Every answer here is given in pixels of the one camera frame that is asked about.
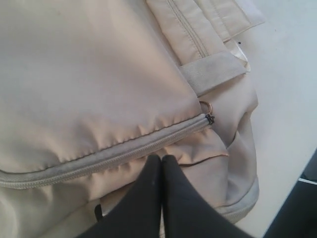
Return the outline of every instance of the white floor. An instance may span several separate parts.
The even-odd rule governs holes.
[[[317,147],[317,0],[253,0],[265,24],[236,38],[259,97],[260,198],[237,225],[262,237]]]

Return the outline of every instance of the metal ring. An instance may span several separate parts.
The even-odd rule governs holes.
[[[212,105],[211,105],[209,102],[203,101],[203,100],[201,100],[201,101],[199,101],[199,102],[200,102],[201,104],[205,104],[205,105],[208,106],[208,113],[207,113],[207,114],[211,115],[211,114],[212,114]]]

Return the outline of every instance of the zipper track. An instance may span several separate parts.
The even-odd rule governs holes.
[[[14,189],[28,189],[87,176],[99,171],[106,170],[108,168],[113,168],[120,164],[127,163],[128,161],[131,161],[133,159],[146,156],[152,152],[161,149],[166,145],[177,142],[178,140],[184,138],[186,135],[198,132],[208,125],[210,125],[210,121],[208,120],[206,115],[199,115],[197,116],[197,118],[195,118],[195,121],[191,125],[180,129],[179,131],[174,132],[168,136],[164,136],[163,138],[160,138],[152,143],[150,142],[149,144],[137,148],[133,151],[128,151],[121,155],[115,155],[114,157],[107,160],[101,159],[101,161],[94,161],[91,164],[79,167],[77,169],[72,169],[69,166],[69,163],[76,163],[76,161],[53,167],[52,169],[55,170],[55,175],[54,173],[53,175],[41,174],[43,171],[26,174],[5,174],[2,172],[3,174],[0,175],[0,186]]]
[[[199,38],[198,34],[195,32],[193,27],[187,21],[186,17],[183,13],[178,9],[176,3],[173,0],[167,0],[167,3],[171,10],[173,11],[174,15],[178,18],[180,24],[185,28],[188,32],[190,38],[192,39],[194,45],[197,48],[198,53],[201,55],[202,58],[209,56],[204,44],[202,43],[201,39]]]

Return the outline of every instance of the zipper pull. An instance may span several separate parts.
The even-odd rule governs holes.
[[[199,101],[201,104],[208,106],[208,112],[206,113],[206,118],[208,119],[210,125],[214,124],[214,116],[212,115],[212,105],[207,101]]]

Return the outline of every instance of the zipper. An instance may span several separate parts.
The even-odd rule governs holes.
[[[213,121],[210,120],[210,117],[211,111],[208,111],[207,114],[202,114],[194,118],[194,122],[185,128],[173,132],[168,136],[163,136],[162,138],[150,142],[149,144],[133,151],[115,155],[107,160],[97,158],[97,161],[92,161],[89,158],[81,158],[76,161],[71,161],[39,172],[25,174],[7,174],[0,172],[0,186],[14,189],[28,189],[51,185],[113,168],[133,159],[144,157],[166,145],[181,140],[189,134],[203,130],[213,123]]]
[[[201,39],[199,38],[198,34],[195,32],[193,27],[187,21],[186,17],[183,13],[178,9],[176,3],[173,0],[167,0],[167,3],[171,10],[173,11],[174,15],[179,20],[180,24],[185,28],[186,32],[189,34],[190,38],[192,39],[194,45],[197,48],[198,53],[201,55],[202,58],[209,56],[204,44],[202,43]]]

